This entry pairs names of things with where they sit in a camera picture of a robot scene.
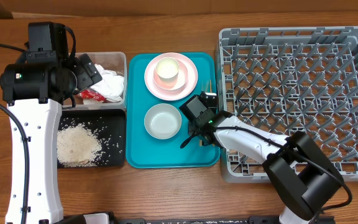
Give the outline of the grey bowl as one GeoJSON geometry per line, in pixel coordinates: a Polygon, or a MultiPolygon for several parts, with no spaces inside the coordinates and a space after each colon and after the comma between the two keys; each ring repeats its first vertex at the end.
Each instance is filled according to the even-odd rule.
{"type": "Polygon", "coordinates": [[[181,128],[181,114],[179,110],[167,103],[151,107],[145,114],[145,130],[156,139],[170,139],[181,128]]]}

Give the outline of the red snack wrapper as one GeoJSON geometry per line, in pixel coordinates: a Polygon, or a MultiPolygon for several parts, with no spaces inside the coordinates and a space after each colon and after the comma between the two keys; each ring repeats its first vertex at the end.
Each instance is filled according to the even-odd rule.
{"type": "Polygon", "coordinates": [[[79,92],[79,97],[84,99],[84,100],[95,100],[98,102],[104,102],[106,101],[105,97],[93,90],[83,90],[81,92],[79,92]]]}

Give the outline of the white napkin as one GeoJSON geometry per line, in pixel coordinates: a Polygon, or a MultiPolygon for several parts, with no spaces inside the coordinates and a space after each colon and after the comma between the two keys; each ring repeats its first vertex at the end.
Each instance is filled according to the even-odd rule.
{"type": "Polygon", "coordinates": [[[104,69],[101,65],[95,64],[95,67],[102,76],[102,80],[94,84],[91,89],[110,102],[122,101],[124,77],[118,75],[115,71],[104,69]]]}

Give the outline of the white rice pile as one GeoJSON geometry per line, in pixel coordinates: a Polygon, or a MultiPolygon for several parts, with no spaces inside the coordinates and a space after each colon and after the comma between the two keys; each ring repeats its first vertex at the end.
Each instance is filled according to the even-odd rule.
{"type": "Polygon", "coordinates": [[[64,168],[120,166],[124,152],[123,135],[107,126],[65,124],[57,134],[57,159],[64,168]]]}

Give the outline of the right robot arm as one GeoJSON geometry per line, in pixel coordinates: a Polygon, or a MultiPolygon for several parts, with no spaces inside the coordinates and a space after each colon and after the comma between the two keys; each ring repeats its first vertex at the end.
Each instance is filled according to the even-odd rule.
{"type": "Polygon", "coordinates": [[[190,124],[190,138],[235,150],[261,164],[285,204],[279,223],[310,223],[324,211],[352,202],[342,175],[309,135],[263,131],[228,111],[213,110],[216,101],[216,94],[202,92],[180,106],[190,124]]]}

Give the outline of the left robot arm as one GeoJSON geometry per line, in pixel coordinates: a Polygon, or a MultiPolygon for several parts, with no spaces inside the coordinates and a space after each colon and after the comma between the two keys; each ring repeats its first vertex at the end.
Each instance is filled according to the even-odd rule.
{"type": "Polygon", "coordinates": [[[63,102],[102,80],[88,54],[30,52],[0,77],[12,133],[11,199],[6,223],[58,223],[57,133],[63,102]]]}

